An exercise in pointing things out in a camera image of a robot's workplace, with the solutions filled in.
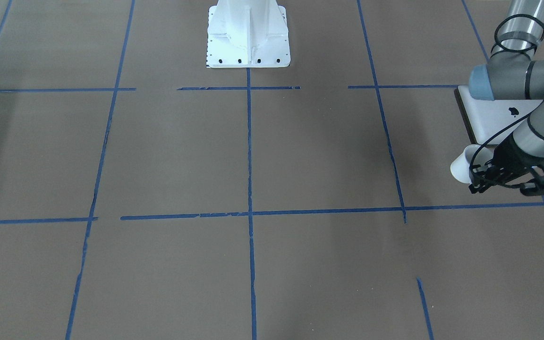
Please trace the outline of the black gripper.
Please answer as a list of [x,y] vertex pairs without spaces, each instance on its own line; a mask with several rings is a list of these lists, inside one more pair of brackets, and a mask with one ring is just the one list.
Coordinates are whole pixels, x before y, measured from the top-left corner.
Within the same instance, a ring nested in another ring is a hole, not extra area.
[[[484,144],[474,154],[477,155]],[[517,189],[524,196],[544,196],[544,157],[529,155],[508,137],[492,149],[493,158],[484,166],[469,168],[472,194],[481,194],[491,187]]]

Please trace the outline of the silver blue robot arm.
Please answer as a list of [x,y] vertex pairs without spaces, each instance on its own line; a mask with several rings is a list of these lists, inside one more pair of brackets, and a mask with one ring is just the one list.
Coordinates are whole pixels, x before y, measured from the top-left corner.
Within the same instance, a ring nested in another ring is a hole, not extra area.
[[540,100],[537,108],[511,124],[512,132],[480,161],[486,144],[468,164],[471,193],[491,187],[544,196],[544,0],[512,0],[496,27],[488,62],[471,71],[470,95],[477,100]]

